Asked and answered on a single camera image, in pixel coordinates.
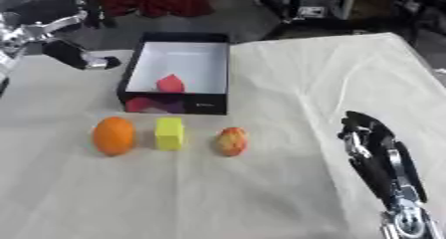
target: red foam block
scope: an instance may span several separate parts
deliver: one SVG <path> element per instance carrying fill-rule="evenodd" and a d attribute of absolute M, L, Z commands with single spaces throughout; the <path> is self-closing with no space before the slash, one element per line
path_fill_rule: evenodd
<path fill-rule="evenodd" d="M 169 93 L 183 93 L 184 92 L 184 84 L 179 80 L 175 75 L 169 75 L 159 81 L 156 82 L 156 86 L 158 90 L 161 92 L 169 92 Z"/>

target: metal robot arm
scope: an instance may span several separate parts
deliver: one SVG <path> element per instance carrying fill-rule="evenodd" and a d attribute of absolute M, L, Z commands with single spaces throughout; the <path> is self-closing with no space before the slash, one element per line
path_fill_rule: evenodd
<path fill-rule="evenodd" d="M 115 57 L 96 57 L 82 46 L 54 35 L 82 24 L 98 28 L 100 23 L 114 25 L 93 0 L 41 0 L 0 13 L 0 94 L 31 43 L 41 44 L 45 55 L 80 70 L 120 65 Z"/>
<path fill-rule="evenodd" d="M 347 112 L 338 135 L 349 162 L 386 210 L 380 230 L 385 239 L 443 239 L 423 208 L 426 192 L 404 144 L 382 122 Z"/>

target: white tablecloth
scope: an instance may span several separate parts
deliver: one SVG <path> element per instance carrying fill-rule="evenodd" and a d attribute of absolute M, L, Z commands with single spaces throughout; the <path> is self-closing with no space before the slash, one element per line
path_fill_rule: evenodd
<path fill-rule="evenodd" d="M 130 51 L 104 52 L 127 61 Z M 183 116 L 182 151 L 153 149 L 157 115 L 119 112 L 124 66 L 80 72 L 30 56 L 0 100 L 0 238 L 380 238 L 379 201 L 335 135 L 347 110 L 406 143 L 446 221 L 446 92 L 390 34 L 232 47 L 227 117 Z M 108 116 L 132 120 L 138 145 L 107 158 L 90 143 Z M 249 148 L 211 148 L 241 126 Z"/>

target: yellow foam block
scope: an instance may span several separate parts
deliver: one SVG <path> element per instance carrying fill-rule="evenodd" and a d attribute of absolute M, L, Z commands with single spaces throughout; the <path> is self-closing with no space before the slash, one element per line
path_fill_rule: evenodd
<path fill-rule="evenodd" d="M 179 150 L 183 146 L 184 126 L 181 118 L 156 120 L 156 147 L 159 150 Z"/>

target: orange fruit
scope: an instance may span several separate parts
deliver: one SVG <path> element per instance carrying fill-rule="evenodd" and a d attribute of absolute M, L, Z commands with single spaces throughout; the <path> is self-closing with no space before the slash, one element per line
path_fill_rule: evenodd
<path fill-rule="evenodd" d="M 93 143 L 108 156 L 124 154 L 133 148 L 133 124 L 119 117 L 104 119 L 93 131 Z"/>

